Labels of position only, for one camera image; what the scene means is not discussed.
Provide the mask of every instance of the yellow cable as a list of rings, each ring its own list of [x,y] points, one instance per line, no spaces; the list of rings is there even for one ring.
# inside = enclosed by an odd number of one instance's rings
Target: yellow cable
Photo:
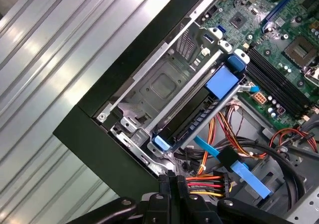
[[[190,194],[206,194],[206,195],[211,195],[211,196],[216,196],[216,197],[223,197],[222,194],[212,193],[212,192],[190,192]]]

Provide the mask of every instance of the black clamp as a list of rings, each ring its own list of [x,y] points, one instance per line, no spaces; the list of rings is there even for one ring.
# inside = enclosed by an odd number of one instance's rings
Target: black clamp
[[[235,150],[227,146],[225,147],[217,156],[216,158],[221,162],[222,165],[227,169],[228,172],[233,172],[233,170],[230,168],[237,160],[240,162],[243,162],[243,160],[240,158],[238,153],[235,152]]]

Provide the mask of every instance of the ram slot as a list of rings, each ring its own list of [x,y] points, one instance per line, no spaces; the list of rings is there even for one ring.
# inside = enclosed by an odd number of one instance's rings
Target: ram slot
[[[307,112],[312,102],[301,91],[255,49],[250,50],[249,57],[251,62],[247,65],[247,72],[253,80],[295,117]]]
[[[263,56],[261,56],[258,51],[252,49],[249,52],[249,57],[253,60],[254,63],[259,67],[259,69],[264,72],[268,77],[282,89],[285,89],[289,92],[293,99],[303,103],[304,108],[309,107],[310,101],[308,98],[298,90],[289,80],[286,79],[275,67],[273,67]]]

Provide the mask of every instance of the metal sheet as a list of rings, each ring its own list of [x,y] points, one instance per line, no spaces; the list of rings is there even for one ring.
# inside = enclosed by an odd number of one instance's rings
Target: metal sheet
[[[285,217],[296,224],[315,223],[319,220],[319,187],[308,190]]]
[[[169,0],[19,0],[0,21],[0,218],[65,223],[115,193],[52,132]]]

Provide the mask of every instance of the cable tie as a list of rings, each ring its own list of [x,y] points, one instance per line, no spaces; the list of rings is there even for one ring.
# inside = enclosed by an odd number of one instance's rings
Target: cable tie
[[[200,167],[202,167],[203,170],[206,171],[206,166],[204,164],[201,164]]]

